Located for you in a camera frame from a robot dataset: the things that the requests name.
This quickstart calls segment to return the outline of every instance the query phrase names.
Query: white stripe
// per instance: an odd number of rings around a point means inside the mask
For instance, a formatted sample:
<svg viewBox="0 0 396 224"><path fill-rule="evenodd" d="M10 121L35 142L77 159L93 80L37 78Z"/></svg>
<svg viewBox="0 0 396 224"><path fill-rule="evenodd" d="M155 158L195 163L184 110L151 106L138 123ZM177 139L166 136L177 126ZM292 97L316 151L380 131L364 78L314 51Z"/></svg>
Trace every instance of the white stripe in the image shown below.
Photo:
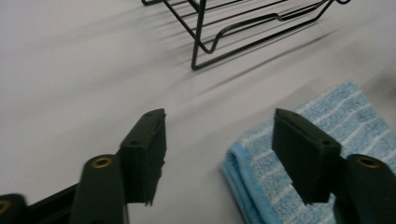
<svg viewBox="0 0 396 224"><path fill-rule="evenodd" d="M270 175L274 175L277 172L279 172L283 168L281 163L278 163L277 166L275 166L271 171L267 172L265 175L260 176L259 183L262 183L262 181L267 178Z"/></svg>
<svg viewBox="0 0 396 224"><path fill-rule="evenodd" d="M357 113L359 113L360 111L362 111L363 109L367 109L368 107L370 107L370 105L365 105L362 108L359 108L358 110L355 110L353 113L350 113L346 118L342 119L341 122L339 122L336 126L334 126L333 128L331 128L328 133L332 133L335 130L337 130L341 125L344 124L345 120L348 120L350 118L352 118L354 115L356 115Z"/></svg>
<svg viewBox="0 0 396 224"><path fill-rule="evenodd" d="M321 117L318 117L317 119L315 119L314 121L312 121L313 123L318 124L319 122L321 122L322 120L328 118L329 116L331 116L332 114L334 114L346 101L360 95L361 92L360 91L355 91L352 94L350 94L347 98L343 99L342 101L338 102L338 104L328 113L322 115Z"/></svg>
<svg viewBox="0 0 396 224"><path fill-rule="evenodd" d="M392 159L395 155L396 155L396 150L393 150L393 151L391 151L391 152L388 154L388 156L384 157L384 158L382 159L382 161L388 161L388 160Z"/></svg>
<svg viewBox="0 0 396 224"><path fill-rule="evenodd" d="M293 190L293 186L292 185L288 185L287 187L285 187L282 192L280 192L272 201L271 201L271 205L275 205L277 203L279 203L279 201L284 198L288 193L290 193Z"/></svg>
<svg viewBox="0 0 396 224"><path fill-rule="evenodd" d="M349 141L350 141L353 137L355 137L356 135L358 135L358 133L361 131L361 129L364 128L364 125L366 125L366 124L368 124L368 123L370 123L370 122L373 122L373 121L375 121L376 119L378 119L378 117L374 117L373 119L369 119L369 120L364 121L363 123L360 123L360 124L359 124L359 127L358 127L357 129L355 129L355 131L353 131L352 134L350 134L344 141L342 141L341 144L344 145L344 146L345 146L346 144L348 144Z"/></svg>
<svg viewBox="0 0 396 224"><path fill-rule="evenodd" d="M271 152L274 152L274 151L270 148L270 149L268 149L268 150L266 150L266 151L260 153L258 156L256 156L255 158L253 158L253 160L251 161L251 164L254 163L254 162L256 162L256 161L258 161L258 160L260 160L260 159L262 159L262 158L267 157L268 155L271 154Z"/></svg>
<svg viewBox="0 0 396 224"><path fill-rule="evenodd" d="M329 215L326 216L326 218L323 219L323 221L321 221L320 223L330 223L330 220L332 220L332 218L334 217L334 215L332 213L330 213Z"/></svg>
<svg viewBox="0 0 396 224"><path fill-rule="evenodd" d="M305 208L305 204L301 204L296 210L295 210L295 213L293 213L293 215L291 216L291 217L289 217L286 221L285 221L285 223L291 223L291 221L295 218L295 217L297 217L300 213L302 213L303 211L304 211L304 208Z"/></svg>
<svg viewBox="0 0 396 224"><path fill-rule="evenodd" d="M265 136L266 134L268 134L269 132L271 132L273 130L273 125L269 125L268 127L260 130L258 133L254 133L252 135L247 136L246 138L242 138L241 143L242 145L247 145L253 141L256 141L257 139Z"/></svg>
<svg viewBox="0 0 396 224"><path fill-rule="evenodd" d="M380 135L377 135L374 139L373 139L373 141L371 142L371 144L370 144L370 146L368 146L368 147L366 147L364 150L363 150L363 152L361 153L361 154L367 154L368 152L370 152L373 148L374 148L374 146L375 146L375 144L377 143L377 142L379 142L384 136L386 136L388 133L390 133L391 132L391 130L390 129L386 129L384 132L382 132Z"/></svg>

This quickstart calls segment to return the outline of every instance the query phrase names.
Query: black plastic mount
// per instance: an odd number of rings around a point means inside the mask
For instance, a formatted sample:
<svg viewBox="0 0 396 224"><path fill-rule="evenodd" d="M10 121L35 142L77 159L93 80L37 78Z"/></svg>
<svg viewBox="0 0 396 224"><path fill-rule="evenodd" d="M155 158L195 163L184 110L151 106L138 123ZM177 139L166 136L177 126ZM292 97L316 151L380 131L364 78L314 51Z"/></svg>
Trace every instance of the black plastic mount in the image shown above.
<svg viewBox="0 0 396 224"><path fill-rule="evenodd" d="M336 196L337 223L396 223L396 176L375 158L340 156L341 145L308 119L277 109L273 150L305 204Z"/></svg>
<svg viewBox="0 0 396 224"><path fill-rule="evenodd" d="M116 155L87 161L78 184L30 206L20 194L0 196L0 223L128 223L127 203L152 203L165 151L165 112L157 109L142 116Z"/></svg>

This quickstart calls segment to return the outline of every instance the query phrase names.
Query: blue towel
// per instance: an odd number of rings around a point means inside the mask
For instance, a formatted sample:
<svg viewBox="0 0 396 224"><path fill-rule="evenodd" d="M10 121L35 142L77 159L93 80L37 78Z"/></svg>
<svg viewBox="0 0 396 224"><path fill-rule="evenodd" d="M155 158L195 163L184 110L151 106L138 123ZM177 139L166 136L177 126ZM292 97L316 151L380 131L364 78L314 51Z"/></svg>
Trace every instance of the blue towel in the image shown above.
<svg viewBox="0 0 396 224"><path fill-rule="evenodd" d="M343 145L342 156L360 153L396 173L396 133L356 84L347 82L294 110ZM273 121L243 134L228 150L222 170L246 223L335 223L332 204L305 206L271 149Z"/></svg>

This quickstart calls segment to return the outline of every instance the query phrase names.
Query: wire rack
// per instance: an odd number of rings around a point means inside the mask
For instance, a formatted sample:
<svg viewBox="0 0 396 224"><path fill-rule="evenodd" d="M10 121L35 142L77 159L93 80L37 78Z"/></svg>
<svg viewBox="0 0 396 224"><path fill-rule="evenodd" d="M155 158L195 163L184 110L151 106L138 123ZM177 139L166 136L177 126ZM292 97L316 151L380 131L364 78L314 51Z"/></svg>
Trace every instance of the wire rack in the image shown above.
<svg viewBox="0 0 396 224"><path fill-rule="evenodd" d="M350 0L142 0L164 2L194 40L191 68L197 70L317 21L337 2Z"/></svg>

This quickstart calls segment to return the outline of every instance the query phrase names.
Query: screw hole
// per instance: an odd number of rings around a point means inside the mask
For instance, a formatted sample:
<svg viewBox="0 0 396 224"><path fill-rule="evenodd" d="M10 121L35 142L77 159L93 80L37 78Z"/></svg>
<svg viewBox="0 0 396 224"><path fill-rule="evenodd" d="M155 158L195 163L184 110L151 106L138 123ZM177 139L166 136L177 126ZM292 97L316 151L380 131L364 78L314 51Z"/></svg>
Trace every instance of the screw hole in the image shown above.
<svg viewBox="0 0 396 224"><path fill-rule="evenodd" d="M99 158L92 163L93 168L104 168L111 164L112 160L107 157Z"/></svg>
<svg viewBox="0 0 396 224"><path fill-rule="evenodd" d="M363 166L366 166L369 168L376 169L376 168L380 167L380 164L378 162L376 162L373 159L368 158L368 157L358 157L357 161L360 165L363 165Z"/></svg>

